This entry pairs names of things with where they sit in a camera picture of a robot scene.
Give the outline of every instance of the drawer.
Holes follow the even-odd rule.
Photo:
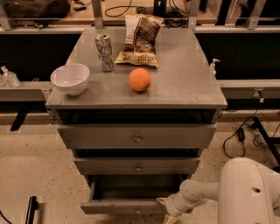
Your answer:
[[[166,214],[156,198],[176,193],[184,178],[181,175],[94,176],[89,201],[80,206],[85,214]]]
[[[59,133],[68,149],[205,149],[215,131],[215,124],[136,127],[91,124],[59,126]]]
[[[90,157],[75,158],[81,175],[98,174],[193,174],[197,157]]]

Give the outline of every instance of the orange fruit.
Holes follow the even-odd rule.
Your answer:
[[[137,92],[143,92],[151,85],[150,73],[144,68],[136,68],[129,74],[129,84]]]

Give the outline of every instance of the drawer handle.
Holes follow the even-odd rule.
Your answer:
[[[133,137],[134,142],[137,144],[141,143],[142,139],[143,138],[141,136],[139,136],[138,134],[134,135],[134,137]]]
[[[135,169],[136,169],[137,172],[141,172],[142,171],[142,167],[140,165],[138,165]]]

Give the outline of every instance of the white bowl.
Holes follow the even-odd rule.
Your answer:
[[[65,64],[51,74],[52,84],[66,95],[81,94],[89,82],[89,69],[82,64]]]

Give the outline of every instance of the gray cabinet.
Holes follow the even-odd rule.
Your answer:
[[[85,30],[68,63],[89,67],[87,89],[68,96],[55,88],[46,103],[91,188],[81,208],[86,214],[164,213],[156,198],[175,193],[195,173],[226,100],[193,31],[161,29],[159,68],[146,67],[152,85],[141,94],[128,83],[136,66],[100,71],[92,44],[97,32],[110,35],[114,58],[122,50],[122,27]]]

